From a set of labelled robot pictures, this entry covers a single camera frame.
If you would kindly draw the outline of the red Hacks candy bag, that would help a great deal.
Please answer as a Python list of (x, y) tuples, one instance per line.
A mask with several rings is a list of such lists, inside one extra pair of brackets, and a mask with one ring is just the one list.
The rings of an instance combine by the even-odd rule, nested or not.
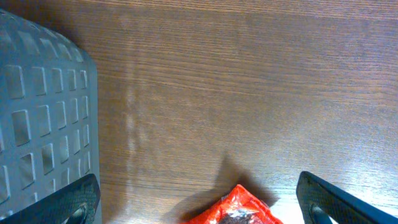
[(238, 184), (208, 210), (183, 224), (282, 224), (268, 205)]

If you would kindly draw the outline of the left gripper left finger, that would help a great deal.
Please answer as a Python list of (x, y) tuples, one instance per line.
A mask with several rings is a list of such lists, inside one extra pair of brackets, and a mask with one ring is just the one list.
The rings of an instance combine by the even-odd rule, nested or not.
[(1, 223), (93, 223), (100, 197), (96, 176), (87, 174)]

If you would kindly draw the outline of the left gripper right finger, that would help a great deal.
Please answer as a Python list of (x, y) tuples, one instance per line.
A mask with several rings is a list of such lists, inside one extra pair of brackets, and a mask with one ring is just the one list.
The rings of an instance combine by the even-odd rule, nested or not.
[(397, 218), (311, 172), (300, 173), (296, 195), (305, 223), (397, 223)]

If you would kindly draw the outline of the grey plastic mesh basket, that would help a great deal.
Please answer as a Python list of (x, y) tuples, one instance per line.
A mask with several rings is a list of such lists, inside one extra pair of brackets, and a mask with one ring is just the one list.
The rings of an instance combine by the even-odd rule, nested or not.
[(93, 59), (62, 34), (1, 11), (1, 218), (99, 172)]

